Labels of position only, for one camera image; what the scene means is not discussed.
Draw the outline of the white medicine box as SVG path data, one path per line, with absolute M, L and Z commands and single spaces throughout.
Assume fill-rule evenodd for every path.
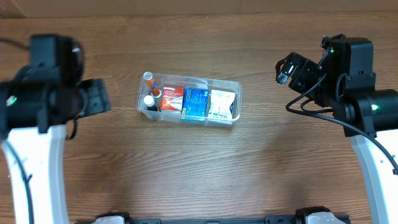
M 228 91 L 211 90 L 209 118 L 228 119 L 233 118 L 233 106 L 236 94 Z

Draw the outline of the dark brown syrup bottle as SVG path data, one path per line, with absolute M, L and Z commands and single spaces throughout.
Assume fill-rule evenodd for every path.
M 157 104 L 152 95 L 147 95 L 144 97 L 143 102 L 149 111 L 158 111 Z

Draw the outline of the blue lozenge box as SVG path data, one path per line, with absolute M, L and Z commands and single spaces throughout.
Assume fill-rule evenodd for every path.
M 185 88 L 182 105 L 184 119 L 203 121 L 208 106 L 208 90 Z

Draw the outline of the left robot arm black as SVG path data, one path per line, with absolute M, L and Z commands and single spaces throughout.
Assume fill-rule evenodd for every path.
M 111 109 L 104 81 L 84 80 L 78 40 L 38 34 L 30 62 L 1 83 L 1 144 L 17 223 L 68 223 L 63 151 L 68 122 Z

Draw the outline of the clear plastic container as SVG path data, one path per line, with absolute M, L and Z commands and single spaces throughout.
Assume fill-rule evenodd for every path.
M 184 119 L 182 116 L 182 111 L 162 111 L 160 108 L 162 96 L 158 99 L 155 99 L 158 111 L 149 111 L 147 110 L 143 99 L 145 96 L 151 94 L 149 87 L 147 86 L 142 76 L 136 106 L 137 110 L 143 113 L 148 119 L 154 119 L 158 121 L 170 121 L 174 123 L 200 124 L 203 126 L 231 127 L 240 118 L 243 87 L 239 82 L 229 80 L 215 80 L 209 78 L 185 77 L 178 75 L 166 75 L 153 72 L 152 74 L 162 94 L 164 86 L 179 86 L 184 87 L 184 89 L 194 88 L 208 90 L 209 96 L 206 117 L 203 121 Z M 208 117 L 208 112 L 210 109 L 211 90 L 228 91 L 236 94 L 233 106 L 233 118 L 231 120 Z

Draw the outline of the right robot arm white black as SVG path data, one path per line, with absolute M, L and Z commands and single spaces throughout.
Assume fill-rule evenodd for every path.
M 318 63 L 292 52 L 275 80 L 299 93 L 286 110 L 343 127 L 363 173 L 373 223 L 397 223 L 397 91 L 377 90 L 373 43 L 324 36 Z

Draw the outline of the red medicine box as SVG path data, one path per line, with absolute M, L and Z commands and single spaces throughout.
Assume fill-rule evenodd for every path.
M 184 87 L 164 86 L 162 101 L 160 106 L 161 110 L 181 112 L 183 106 L 183 96 L 184 96 Z

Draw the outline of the orange tablet tube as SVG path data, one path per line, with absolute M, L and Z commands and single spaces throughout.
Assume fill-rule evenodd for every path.
M 143 79 L 146 82 L 147 86 L 149 87 L 150 94 L 155 99 L 158 99 L 162 96 L 162 92 L 159 89 L 152 72 L 145 72 L 143 74 Z

